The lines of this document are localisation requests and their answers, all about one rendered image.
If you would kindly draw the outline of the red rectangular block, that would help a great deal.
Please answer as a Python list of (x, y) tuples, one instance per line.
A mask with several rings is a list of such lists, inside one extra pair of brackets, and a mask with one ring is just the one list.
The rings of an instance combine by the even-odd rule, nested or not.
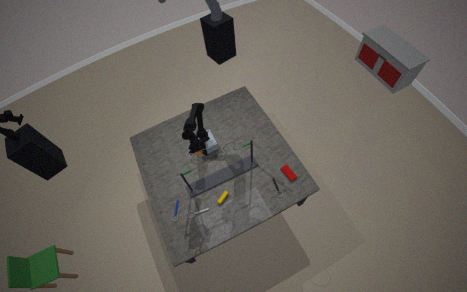
[(297, 176), (294, 174), (294, 172), (287, 165), (282, 167), (281, 170), (285, 173), (285, 175), (288, 177), (288, 179), (290, 181), (293, 181), (294, 179), (297, 178)]

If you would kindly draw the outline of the yellow rectangular block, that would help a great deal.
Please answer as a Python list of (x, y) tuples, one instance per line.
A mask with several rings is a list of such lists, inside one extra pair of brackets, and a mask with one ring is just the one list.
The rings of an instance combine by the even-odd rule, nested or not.
[(227, 196), (228, 192), (227, 191), (224, 191), (224, 193), (222, 194), (222, 196), (219, 198), (219, 200), (217, 201), (217, 203), (221, 204), (223, 202), (223, 200), (225, 199), (225, 197)]

